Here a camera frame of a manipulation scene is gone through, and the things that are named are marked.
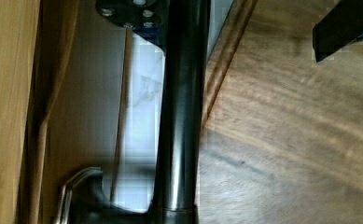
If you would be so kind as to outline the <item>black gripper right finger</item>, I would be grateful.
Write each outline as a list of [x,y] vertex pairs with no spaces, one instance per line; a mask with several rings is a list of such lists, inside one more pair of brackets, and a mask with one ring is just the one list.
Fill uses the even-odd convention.
[[313,29],[317,62],[353,42],[363,40],[363,0],[340,0]]

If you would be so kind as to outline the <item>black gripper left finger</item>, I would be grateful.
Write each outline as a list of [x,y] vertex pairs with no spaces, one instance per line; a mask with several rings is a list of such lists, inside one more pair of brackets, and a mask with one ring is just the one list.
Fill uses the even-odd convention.
[[96,0],[96,11],[111,23],[164,47],[170,0]]

